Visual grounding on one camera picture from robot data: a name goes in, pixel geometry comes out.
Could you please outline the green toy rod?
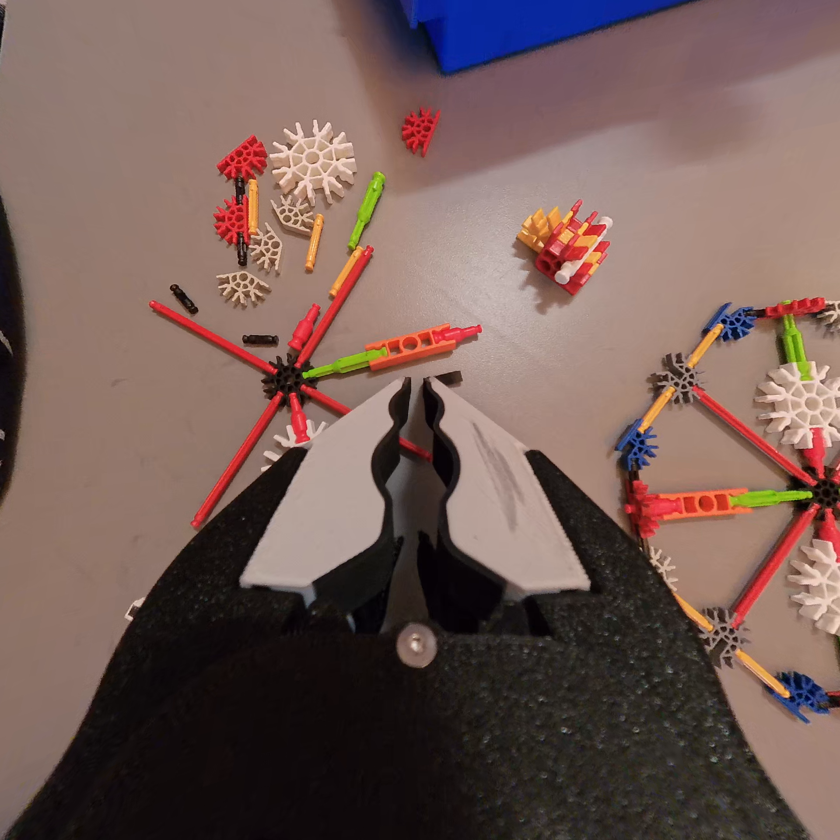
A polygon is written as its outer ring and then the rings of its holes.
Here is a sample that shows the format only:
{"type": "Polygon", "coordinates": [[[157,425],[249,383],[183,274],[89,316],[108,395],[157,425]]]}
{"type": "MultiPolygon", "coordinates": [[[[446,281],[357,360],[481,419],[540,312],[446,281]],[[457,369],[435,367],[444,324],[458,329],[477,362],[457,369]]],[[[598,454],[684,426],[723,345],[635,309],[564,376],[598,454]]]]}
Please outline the green toy rod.
{"type": "Polygon", "coordinates": [[[360,208],[356,214],[356,221],[347,248],[354,250],[358,247],[364,229],[373,216],[374,210],[382,196],[385,186],[385,174],[375,171],[367,188],[360,208]]]}

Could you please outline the colourful toy wheel model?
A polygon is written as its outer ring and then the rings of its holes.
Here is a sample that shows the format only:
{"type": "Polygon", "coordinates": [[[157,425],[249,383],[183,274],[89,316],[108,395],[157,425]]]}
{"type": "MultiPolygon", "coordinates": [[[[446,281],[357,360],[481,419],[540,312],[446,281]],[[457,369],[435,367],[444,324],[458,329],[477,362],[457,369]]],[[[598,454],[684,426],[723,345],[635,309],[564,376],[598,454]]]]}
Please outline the colourful toy wheel model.
{"type": "Polygon", "coordinates": [[[689,353],[670,353],[661,371],[650,377],[655,397],[644,415],[629,424],[616,442],[619,466],[625,479],[624,512],[631,532],[648,561],[695,624],[712,664],[732,667],[739,662],[765,691],[793,718],[809,723],[809,715],[838,710],[838,690],[822,688],[797,671],[776,675],[759,665],[744,650],[748,641],[746,618],[784,562],[796,587],[791,595],[799,616],[817,631],[837,641],[839,635],[839,475],[838,458],[828,450],[838,446],[838,378],[827,365],[807,357],[799,321],[813,319],[838,333],[838,301],[823,297],[781,301],[765,308],[733,308],[727,302],[701,331],[701,340],[689,353]],[[762,436],[713,398],[704,386],[699,363],[715,342],[742,340],[759,322],[778,327],[780,363],[757,387],[756,403],[769,410],[759,415],[768,435],[762,436]],[[779,467],[789,482],[786,490],[749,490],[745,487],[656,493],[643,481],[642,470],[656,455],[654,422],[670,404],[697,404],[779,467]],[[651,547],[664,522],[747,515],[782,505],[794,507],[791,524],[767,558],[729,607],[698,611],[676,592],[672,560],[651,547]]]}

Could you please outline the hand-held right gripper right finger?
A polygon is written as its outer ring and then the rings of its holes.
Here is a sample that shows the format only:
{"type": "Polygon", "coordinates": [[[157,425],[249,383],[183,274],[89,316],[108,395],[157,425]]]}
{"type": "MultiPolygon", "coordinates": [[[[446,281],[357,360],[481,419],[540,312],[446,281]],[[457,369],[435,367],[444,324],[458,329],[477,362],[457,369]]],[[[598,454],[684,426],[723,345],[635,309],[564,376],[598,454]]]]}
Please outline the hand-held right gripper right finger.
{"type": "Polygon", "coordinates": [[[528,449],[439,379],[423,403],[444,484],[437,541],[420,542],[430,618],[456,634],[549,635],[534,598],[591,582],[528,449]]]}

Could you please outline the red round toy connector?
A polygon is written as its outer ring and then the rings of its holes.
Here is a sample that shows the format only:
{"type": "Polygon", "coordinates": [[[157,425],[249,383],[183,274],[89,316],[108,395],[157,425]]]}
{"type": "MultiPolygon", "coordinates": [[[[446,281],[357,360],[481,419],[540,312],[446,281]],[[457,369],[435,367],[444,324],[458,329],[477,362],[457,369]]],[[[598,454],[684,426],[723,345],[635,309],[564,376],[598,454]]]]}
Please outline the red round toy connector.
{"type": "Polygon", "coordinates": [[[235,196],[225,200],[225,206],[217,206],[213,215],[218,236],[230,245],[237,245],[241,239],[250,243],[249,200],[245,196],[239,203],[235,196]]]}

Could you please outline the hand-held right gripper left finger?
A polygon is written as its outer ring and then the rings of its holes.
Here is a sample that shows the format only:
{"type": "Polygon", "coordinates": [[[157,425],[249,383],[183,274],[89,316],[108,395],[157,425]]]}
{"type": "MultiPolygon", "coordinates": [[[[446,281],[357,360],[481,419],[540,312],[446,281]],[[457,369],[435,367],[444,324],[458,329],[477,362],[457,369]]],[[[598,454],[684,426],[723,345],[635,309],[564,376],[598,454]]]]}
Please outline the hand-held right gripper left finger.
{"type": "Polygon", "coordinates": [[[316,438],[239,578],[383,625],[400,542],[386,481],[400,462],[409,378],[395,380],[316,438]]]}

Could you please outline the red fan toy connector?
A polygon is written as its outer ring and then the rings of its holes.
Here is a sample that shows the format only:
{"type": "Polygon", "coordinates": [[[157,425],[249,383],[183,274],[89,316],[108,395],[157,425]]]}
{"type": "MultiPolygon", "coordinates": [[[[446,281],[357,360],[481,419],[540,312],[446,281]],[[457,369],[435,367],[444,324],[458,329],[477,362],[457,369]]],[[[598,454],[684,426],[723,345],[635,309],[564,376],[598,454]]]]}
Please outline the red fan toy connector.
{"type": "Polygon", "coordinates": [[[265,145],[252,134],[228,152],[217,163],[217,169],[228,180],[241,177],[247,181],[261,175],[267,163],[268,153],[265,145]]]}

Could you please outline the red spoked toy assembly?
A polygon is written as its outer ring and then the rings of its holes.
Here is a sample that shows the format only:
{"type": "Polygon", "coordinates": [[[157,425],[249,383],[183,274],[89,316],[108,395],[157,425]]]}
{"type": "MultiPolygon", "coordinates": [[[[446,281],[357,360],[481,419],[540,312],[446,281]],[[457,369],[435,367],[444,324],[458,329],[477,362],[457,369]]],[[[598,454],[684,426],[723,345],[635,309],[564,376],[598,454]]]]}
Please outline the red spoked toy assembly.
{"type": "Polygon", "coordinates": [[[481,334],[482,328],[479,324],[455,327],[444,322],[432,328],[415,330],[391,339],[368,343],[364,346],[362,352],[342,357],[331,364],[312,367],[310,360],[315,350],[337,318],[343,304],[362,277],[365,268],[371,262],[373,253],[372,246],[363,247],[362,255],[349,273],[338,295],[335,299],[331,299],[326,311],[319,314],[310,340],[299,353],[289,348],[290,352],[286,358],[278,356],[275,360],[260,359],[243,346],[240,347],[231,343],[164,304],[158,301],[150,301],[150,309],[158,316],[178,324],[188,332],[239,358],[263,374],[261,382],[268,401],[267,407],[259,416],[245,441],[237,449],[213,489],[193,515],[192,527],[194,529],[201,528],[205,521],[210,518],[247,457],[282,407],[285,407],[290,413],[290,442],[287,443],[287,446],[292,448],[309,445],[322,431],[321,427],[315,428],[309,421],[303,408],[303,403],[306,401],[315,402],[342,416],[350,412],[347,406],[336,402],[320,391],[318,382],[321,378],[362,369],[368,369],[372,372],[384,371],[398,365],[420,361],[430,356],[447,354],[455,350],[460,343],[481,334]]]}

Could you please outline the blue plastic bin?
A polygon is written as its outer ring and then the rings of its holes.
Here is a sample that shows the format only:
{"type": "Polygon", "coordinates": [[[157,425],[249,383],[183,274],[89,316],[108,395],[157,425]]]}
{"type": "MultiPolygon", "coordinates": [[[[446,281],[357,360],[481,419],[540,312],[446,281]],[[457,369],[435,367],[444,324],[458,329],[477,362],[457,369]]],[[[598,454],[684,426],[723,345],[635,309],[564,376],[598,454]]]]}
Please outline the blue plastic bin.
{"type": "Polygon", "coordinates": [[[445,73],[683,5],[683,1],[401,1],[445,73]]]}

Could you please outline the red yellow connector stack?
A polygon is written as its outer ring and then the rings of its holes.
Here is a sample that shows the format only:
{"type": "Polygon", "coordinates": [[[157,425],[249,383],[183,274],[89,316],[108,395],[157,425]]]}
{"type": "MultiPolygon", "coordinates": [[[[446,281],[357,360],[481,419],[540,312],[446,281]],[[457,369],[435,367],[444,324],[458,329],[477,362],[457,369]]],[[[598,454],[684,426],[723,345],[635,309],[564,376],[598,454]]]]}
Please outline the red yellow connector stack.
{"type": "Polygon", "coordinates": [[[606,233],[613,225],[608,216],[593,212],[577,217],[582,201],[565,215],[558,207],[545,213],[542,209],[522,223],[518,240],[536,254],[535,267],[571,296],[575,296],[606,258],[610,242],[606,233]]]}

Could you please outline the person's dark striped clothing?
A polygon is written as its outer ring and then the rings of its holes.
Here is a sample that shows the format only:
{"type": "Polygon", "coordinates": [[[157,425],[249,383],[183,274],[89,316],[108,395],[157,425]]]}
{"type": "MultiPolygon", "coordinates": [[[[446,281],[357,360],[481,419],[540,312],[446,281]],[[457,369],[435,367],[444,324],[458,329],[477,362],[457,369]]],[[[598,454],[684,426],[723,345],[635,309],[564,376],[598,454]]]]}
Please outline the person's dark striped clothing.
{"type": "Polygon", "coordinates": [[[1,498],[18,444],[26,375],[25,307],[16,248],[1,204],[1,498]]]}

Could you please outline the beige fan toy connector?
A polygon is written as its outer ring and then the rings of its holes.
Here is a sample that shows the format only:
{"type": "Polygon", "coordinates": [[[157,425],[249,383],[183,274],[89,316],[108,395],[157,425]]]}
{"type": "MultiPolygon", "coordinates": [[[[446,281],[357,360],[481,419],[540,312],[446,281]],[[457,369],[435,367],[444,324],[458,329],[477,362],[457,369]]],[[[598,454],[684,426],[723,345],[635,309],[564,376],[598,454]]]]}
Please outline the beige fan toy connector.
{"type": "Polygon", "coordinates": [[[314,212],[308,201],[293,195],[278,196],[270,204],[280,225],[293,233],[309,236],[314,226],[314,212]]]}
{"type": "Polygon", "coordinates": [[[219,293],[234,307],[255,307],[264,302],[266,295],[271,293],[267,282],[246,270],[217,275],[216,279],[219,293]]]}
{"type": "Polygon", "coordinates": [[[265,272],[280,273],[282,242],[279,235],[268,224],[250,234],[250,258],[255,266],[265,272]]]}

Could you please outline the large white snowflake connector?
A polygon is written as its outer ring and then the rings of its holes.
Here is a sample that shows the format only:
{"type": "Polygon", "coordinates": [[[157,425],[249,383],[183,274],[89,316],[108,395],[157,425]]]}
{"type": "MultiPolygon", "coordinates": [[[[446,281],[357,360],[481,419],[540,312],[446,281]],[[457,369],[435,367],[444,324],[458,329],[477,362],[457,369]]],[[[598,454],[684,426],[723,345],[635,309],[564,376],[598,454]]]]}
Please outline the large white snowflake connector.
{"type": "Polygon", "coordinates": [[[328,204],[344,195],[343,185],[354,183],[357,172],[354,148],[344,132],[335,134],[330,122],[312,123],[311,132],[304,132],[300,123],[296,130],[285,129],[287,143],[274,142],[276,151],[269,155],[272,174],[281,191],[293,191],[296,198],[315,204],[315,191],[321,189],[328,204]]]}

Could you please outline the red half-round toy connector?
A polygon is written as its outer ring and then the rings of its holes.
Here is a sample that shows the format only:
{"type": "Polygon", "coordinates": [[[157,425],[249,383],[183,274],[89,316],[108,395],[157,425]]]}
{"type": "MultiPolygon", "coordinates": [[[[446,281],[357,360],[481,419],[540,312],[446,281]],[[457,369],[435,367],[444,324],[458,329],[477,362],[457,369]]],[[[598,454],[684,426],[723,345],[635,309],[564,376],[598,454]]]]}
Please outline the red half-round toy connector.
{"type": "Polygon", "coordinates": [[[409,112],[402,125],[402,141],[413,154],[425,157],[440,118],[440,110],[419,108],[409,112]]]}

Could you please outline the short red toy rod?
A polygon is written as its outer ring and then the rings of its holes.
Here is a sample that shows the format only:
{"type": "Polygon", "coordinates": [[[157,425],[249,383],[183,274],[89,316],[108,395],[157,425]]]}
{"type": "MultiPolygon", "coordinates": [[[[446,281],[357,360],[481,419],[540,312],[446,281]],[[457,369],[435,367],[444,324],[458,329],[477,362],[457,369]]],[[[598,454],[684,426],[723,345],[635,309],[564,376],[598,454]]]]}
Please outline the short red toy rod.
{"type": "Polygon", "coordinates": [[[288,341],[288,347],[297,353],[303,350],[312,336],[317,320],[319,319],[320,309],[321,308],[318,303],[313,303],[311,305],[307,314],[298,322],[296,328],[294,329],[291,338],[288,341]]]}

